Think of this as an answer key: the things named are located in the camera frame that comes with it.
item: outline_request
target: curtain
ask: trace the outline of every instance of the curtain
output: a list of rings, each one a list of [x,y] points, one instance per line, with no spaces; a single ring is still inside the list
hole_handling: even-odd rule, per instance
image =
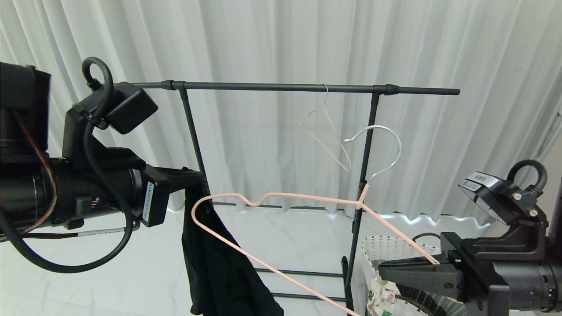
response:
[[[382,96],[377,124],[401,137],[401,160],[376,177],[366,203],[381,213],[476,216],[456,185],[474,171],[504,177],[540,158],[559,126],[559,1],[0,1],[0,58],[52,74],[49,153],[59,156],[64,114],[90,92],[82,59],[114,81],[397,84],[460,88],[459,96]],[[101,79],[101,73],[93,70]],[[135,131],[96,132],[148,163],[196,169],[177,92],[148,91],[160,109]],[[355,198],[365,136],[346,144],[351,171],[296,123],[325,93],[189,91],[211,191],[252,200],[271,191]],[[370,96],[330,93],[341,142],[366,126]],[[323,115],[304,123],[345,164]],[[374,132],[368,176],[394,159]],[[170,207],[182,200],[176,196]],[[271,199],[269,205],[341,205]]]

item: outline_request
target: black clothes rack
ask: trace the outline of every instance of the black clothes rack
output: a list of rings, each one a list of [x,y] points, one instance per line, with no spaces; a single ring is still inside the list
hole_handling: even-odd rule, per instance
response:
[[[185,82],[166,80],[163,82],[155,83],[135,83],[136,86],[144,89],[165,89],[177,90],[182,98],[183,108],[185,111],[185,118],[189,126],[189,132],[195,149],[195,156],[199,170],[205,174],[205,166],[203,164],[203,157],[201,156],[201,149],[199,147],[199,140],[197,139],[197,132],[193,122],[193,115],[191,113],[191,106],[187,94],[188,89],[205,89],[205,90],[239,90],[239,91],[292,91],[292,92],[344,92],[344,93],[370,93],[371,109],[369,113],[368,125],[375,123],[377,115],[377,107],[379,105],[379,98],[381,95],[391,96],[393,94],[440,94],[456,96],[460,93],[459,89],[443,89],[443,88],[410,88],[399,87],[393,84],[386,85],[323,85],[323,84],[275,84],[275,83],[215,83],[215,82]],[[363,152],[363,160],[361,164],[361,173],[359,178],[359,188],[357,198],[361,195],[363,188],[367,184],[365,180],[367,165],[369,163],[369,153],[371,150],[371,142],[373,140],[373,130],[367,131],[367,138],[365,141],[365,149]],[[353,265],[355,263],[355,252],[357,251],[357,240],[359,239],[359,229],[361,227],[361,217],[363,209],[355,210],[351,231],[353,233],[351,240],[351,252],[349,259],[342,257],[342,273],[328,273],[328,272],[315,272],[315,271],[297,271],[297,270],[280,270],[287,274],[299,274],[302,276],[318,276],[318,277],[335,277],[343,279],[343,288],[345,297],[330,297],[334,301],[345,302],[347,308],[353,310],[353,298],[351,293],[351,277],[353,275]],[[267,269],[256,268],[258,272],[270,272]],[[290,297],[295,299],[318,299],[314,295],[302,295],[292,293],[273,293],[277,297]]]

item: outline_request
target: white floor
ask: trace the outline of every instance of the white floor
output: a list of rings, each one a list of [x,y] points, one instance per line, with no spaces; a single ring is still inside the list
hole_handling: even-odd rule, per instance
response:
[[[237,241],[249,252],[280,269],[341,272],[342,256],[349,256],[351,219],[341,213],[279,209],[236,211],[218,206],[217,212]],[[122,215],[88,221],[85,229],[119,227]],[[456,231],[475,237],[487,227],[472,219],[462,222],[444,216],[438,223],[427,218],[414,222],[402,216],[389,221],[414,236],[422,232]],[[168,213],[163,225],[135,232],[129,245],[113,261],[80,274],[43,271],[23,259],[9,243],[0,246],[0,315],[2,316],[176,316],[190,315],[191,298],[180,236],[183,213]],[[364,215],[361,238],[392,235],[374,218]],[[100,258],[114,247],[117,234],[63,241],[30,240],[41,255],[63,264],[81,264]],[[428,244],[438,240],[426,237]],[[363,310],[361,256],[357,257],[353,286],[356,310]],[[274,292],[302,293],[287,281],[260,273]],[[343,296],[339,278],[299,277],[308,286],[328,296]],[[337,315],[342,313],[322,301],[277,299],[285,315]]]

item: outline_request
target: black garment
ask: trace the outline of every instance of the black garment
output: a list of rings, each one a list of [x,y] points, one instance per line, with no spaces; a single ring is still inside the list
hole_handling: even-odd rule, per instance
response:
[[[182,235],[193,306],[203,316],[282,316],[283,309],[263,284],[246,256],[207,233],[191,218],[191,208],[209,195],[207,179],[185,189]],[[237,244],[215,212],[211,200],[197,209],[197,219]]]

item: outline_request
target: pink clothes hanger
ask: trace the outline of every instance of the pink clothes hanger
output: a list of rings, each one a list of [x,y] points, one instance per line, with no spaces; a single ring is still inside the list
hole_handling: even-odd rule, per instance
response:
[[[220,193],[220,194],[214,194],[214,195],[209,195],[209,196],[205,196],[201,199],[199,199],[191,208],[191,217],[193,219],[193,221],[199,226],[201,227],[203,230],[205,230],[206,232],[208,232],[209,234],[215,236],[216,238],[218,238],[220,241],[222,241],[223,243],[227,244],[228,246],[232,247],[233,249],[235,249],[236,251],[244,254],[245,256],[247,256],[250,259],[255,260],[256,262],[260,263],[261,265],[263,265],[264,267],[268,268],[270,271],[272,271],[275,274],[278,274],[280,276],[282,276],[283,278],[287,279],[288,281],[296,284],[297,286],[303,288],[304,290],[310,292],[311,294],[315,295],[316,297],[320,298],[321,300],[324,300],[330,304],[332,304],[333,306],[335,306],[336,308],[339,308],[341,310],[343,310],[344,312],[346,312],[349,315],[353,315],[353,316],[360,316],[359,314],[355,313],[354,311],[345,308],[343,306],[340,306],[339,304],[337,304],[335,301],[329,299],[328,297],[316,292],[315,290],[295,281],[294,279],[292,279],[291,277],[287,276],[286,274],[284,274],[283,272],[275,269],[274,267],[272,267],[271,265],[263,262],[262,260],[260,260],[259,258],[253,256],[252,254],[250,254],[249,252],[247,252],[246,250],[240,248],[239,246],[235,245],[234,243],[230,242],[229,240],[227,240],[226,238],[224,238],[223,236],[217,234],[215,231],[213,231],[212,229],[210,229],[209,227],[203,225],[201,222],[199,222],[197,220],[196,217],[196,211],[197,211],[197,207],[210,199],[213,198],[218,198],[218,197],[237,197],[240,198],[242,201],[244,201],[247,205],[252,206],[252,207],[257,207],[259,205],[262,204],[262,202],[264,202],[268,197],[290,197],[290,198],[304,198],[304,199],[309,199],[309,200],[316,200],[316,201],[324,201],[324,202],[331,202],[331,203],[340,203],[340,204],[352,204],[355,205],[356,209],[364,209],[367,211],[367,213],[369,213],[369,215],[375,217],[377,220],[379,220],[383,225],[385,225],[386,227],[388,227],[390,230],[392,230],[393,232],[395,232],[395,234],[397,234],[398,236],[400,236],[401,238],[403,238],[407,243],[409,243],[412,247],[414,247],[416,250],[418,250],[425,258],[428,259],[429,262],[431,262],[434,265],[439,264],[439,261],[437,261],[434,257],[432,257],[429,253],[427,253],[425,250],[423,250],[423,248],[421,248],[417,243],[415,243],[412,239],[410,239],[408,236],[406,236],[406,234],[402,233],[400,230],[398,230],[396,227],[394,227],[391,223],[387,222],[385,219],[383,219],[379,214],[375,213],[372,209],[370,209],[368,206],[366,206],[364,204],[364,200],[365,200],[365,196],[367,194],[367,191],[369,190],[369,186],[371,181],[373,180],[373,178],[378,175],[381,174],[387,170],[390,170],[390,168],[394,167],[394,165],[396,165],[396,163],[398,162],[399,158],[400,158],[400,154],[402,153],[402,143],[400,142],[400,138],[398,137],[398,135],[390,128],[381,126],[381,125],[371,125],[368,127],[365,127],[364,129],[360,130],[357,134],[355,134],[355,136],[353,136],[350,139],[346,139],[344,142],[352,142],[355,140],[355,138],[357,138],[357,136],[359,136],[361,133],[365,132],[368,129],[373,129],[373,128],[381,128],[384,130],[389,131],[396,139],[398,142],[398,154],[394,160],[393,163],[391,163],[388,167],[374,173],[371,178],[368,180],[367,184],[365,185],[365,188],[363,189],[359,199],[357,199],[357,201],[351,201],[351,200],[343,200],[340,198],[331,198],[331,197],[322,197],[322,196],[314,196],[314,195],[304,195],[304,194],[296,194],[296,193],[279,193],[279,192],[272,192],[272,193],[267,193],[266,195],[262,196],[262,198],[258,201],[258,202],[251,202],[250,200],[248,200],[245,196],[243,196],[242,194],[239,193]]]
[[[332,158],[334,158],[334,160],[339,163],[339,165],[345,170],[345,171],[350,171],[351,170],[351,159],[350,156],[347,154],[346,149],[344,148],[343,144],[341,144],[338,140],[338,131],[336,130],[336,127],[334,126],[334,123],[332,123],[332,120],[330,119],[330,116],[328,115],[328,111],[326,110],[326,101],[328,100],[328,94],[330,93],[328,91],[328,86],[326,84],[324,84],[324,86],[326,87],[326,97],[324,98],[324,108],[322,110],[314,110],[314,111],[310,111],[308,114],[306,114],[306,116],[310,117],[310,115],[312,113],[324,113],[326,114],[326,118],[328,119],[328,122],[330,123],[330,126],[332,126],[332,129],[334,130],[334,136],[336,137],[336,143],[340,146],[340,148],[343,150],[343,153],[346,154],[346,158],[347,158],[347,165],[349,167],[346,167],[343,165],[343,163],[337,159],[337,157],[326,147],[326,145],[320,141],[316,135],[314,135],[313,132],[311,132],[309,129],[307,129],[304,125],[304,123],[302,122],[302,118],[305,116],[305,114],[301,114],[298,116],[297,118],[297,122],[299,123],[300,126],[302,126],[302,128],[305,129],[305,131],[312,136],[312,138],[314,138],[314,140],[316,140],[320,145],[322,145],[322,147],[324,147],[324,149],[330,154],[330,156],[332,156]]]

